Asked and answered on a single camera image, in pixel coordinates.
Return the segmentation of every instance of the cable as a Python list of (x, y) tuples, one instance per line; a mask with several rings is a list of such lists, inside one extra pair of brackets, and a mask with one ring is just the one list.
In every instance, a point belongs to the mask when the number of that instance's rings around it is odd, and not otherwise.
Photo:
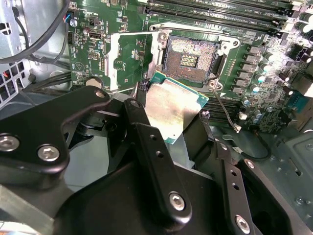
[(36, 52), (38, 49), (40, 49), (46, 42), (51, 38), (51, 36), (54, 34), (55, 30), (59, 26), (59, 23), (62, 22), (64, 15), (66, 14), (68, 7), (69, 7), (70, 0), (65, 0), (65, 3), (58, 13), (55, 20), (52, 22), (52, 24), (49, 26), (46, 32), (43, 33), (43, 35), (29, 48), (26, 48), (22, 52), (9, 56), (3, 59), (0, 59), (0, 64), (9, 64), (14, 63), (16, 61), (19, 61), (21, 59), (24, 59), (28, 56), (30, 56), (32, 53)]
[(56, 82), (56, 81), (58, 81), (59, 84), (64, 83), (64, 81), (63, 81), (63, 80), (65, 80), (64, 78), (70, 78), (70, 76), (71, 76), (71, 73), (67, 72), (67, 73), (62, 73), (62, 74), (47, 78), (44, 81), (40, 81), (40, 82), (37, 82), (35, 84), (29, 85), (28, 87), (23, 89), (23, 92), (30, 92), (30, 91), (33, 91), (36, 89), (40, 89), (42, 87), (46, 87), (47, 85), (51, 86), (50, 84), (52, 84), (52, 83), (53, 83), (53, 85), (55, 85), (54, 82)]
[(272, 151), (270, 149), (270, 147), (268, 146), (268, 144), (265, 142), (265, 140), (261, 137), (260, 133), (258, 131), (254, 131), (254, 134), (256, 135), (256, 137), (259, 139), (259, 141), (261, 142), (261, 144), (264, 146), (264, 148), (267, 150), (267, 155), (263, 158), (256, 158), (253, 157), (245, 152), (240, 153), (244, 158), (248, 158), (252, 161), (256, 161), (256, 162), (262, 162), (265, 161), (267, 159), (269, 159), (272, 156)]
[[(21, 28), (22, 34), (23, 34), (23, 36), (25, 38), (26, 48), (29, 48), (29, 38), (27, 36), (26, 30), (25, 30), (24, 26), (22, 25), (21, 21), (19, 20), (19, 18), (17, 16), (14, 16), (14, 17), (15, 17), (16, 23)], [(65, 35), (64, 35), (62, 49), (61, 49), (60, 53), (54, 59), (48, 59), (46, 57), (37, 58), (33, 54), (31, 54), (27, 59), (31, 60), (31, 61), (37, 61), (37, 62), (43, 63), (43, 64), (54, 64), (54, 65), (59, 66), (59, 67), (61, 67), (63, 69), (70, 70), (69, 65), (64, 64), (64, 63), (58, 61), (59, 58), (64, 54), (65, 48), (67, 46), (67, 37), (68, 37), (68, 24), (66, 23), (66, 25), (65, 25)]]
[(230, 118), (230, 115), (229, 115), (229, 113), (227, 112), (227, 109), (226, 109), (225, 106), (223, 105), (223, 103), (222, 103), (222, 101), (221, 101), (219, 95), (215, 92), (214, 89), (213, 89), (213, 93), (214, 93), (216, 99), (219, 101), (221, 107), (223, 108), (223, 110), (224, 110), (224, 112), (225, 112), (225, 114), (226, 114), (226, 116), (227, 116), (227, 120), (228, 120), (229, 124), (230, 124), (231, 127), (234, 129), (234, 131), (236, 131), (236, 133), (239, 133), (239, 131), (237, 130), (236, 126), (235, 126), (234, 123), (232, 122), (232, 120), (231, 120), (231, 118)]

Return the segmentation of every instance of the silver screw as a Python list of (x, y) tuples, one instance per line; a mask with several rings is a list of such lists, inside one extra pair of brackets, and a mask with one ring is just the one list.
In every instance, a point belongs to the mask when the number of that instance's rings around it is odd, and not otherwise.
[(101, 92), (96, 92), (96, 96), (98, 96), (100, 98), (104, 98), (105, 97), (105, 95), (102, 94)]
[(240, 215), (237, 215), (235, 217), (236, 224), (237, 226), (241, 229), (241, 231), (244, 232), (244, 234), (249, 234), (250, 233), (250, 226), (248, 223), (243, 219)]
[(303, 203), (304, 203), (304, 200), (303, 200), (303, 198), (302, 197), (297, 197), (296, 199), (295, 199), (295, 202), (298, 204), (298, 205), (303, 205)]
[(60, 156), (60, 152), (56, 147), (47, 145), (38, 150), (38, 157), (46, 162), (53, 162)]
[(220, 146), (222, 147), (222, 149), (227, 150), (227, 146), (223, 143), (220, 143)]
[(160, 39), (161, 40), (167, 40), (167, 34), (166, 33), (160, 33)]
[(77, 25), (78, 25), (78, 22), (77, 22), (77, 20), (75, 20), (75, 19), (71, 19), (71, 20), (69, 21), (69, 25), (72, 26), (73, 28), (76, 28)]
[(0, 151), (11, 152), (20, 146), (20, 141), (14, 136), (0, 136)]
[(313, 150), (313, 144), (311, 144), (311, 143), (307, 144), (305, 147), (306, 147), (306, 149), (309, 150), (309, 151), (312, 151), (312, 150)]
[(170, 203), (177, 211), (182, 211), (185, 208), (184, 199), (177, 193), (170, 194)]
[(251, 169), (254, 169), (254, 165), (253, 165), (253, 163), (252, 163), (252, 162), (247, 161), (247, 164), (248, 164), (248, 166), (249, 166)]

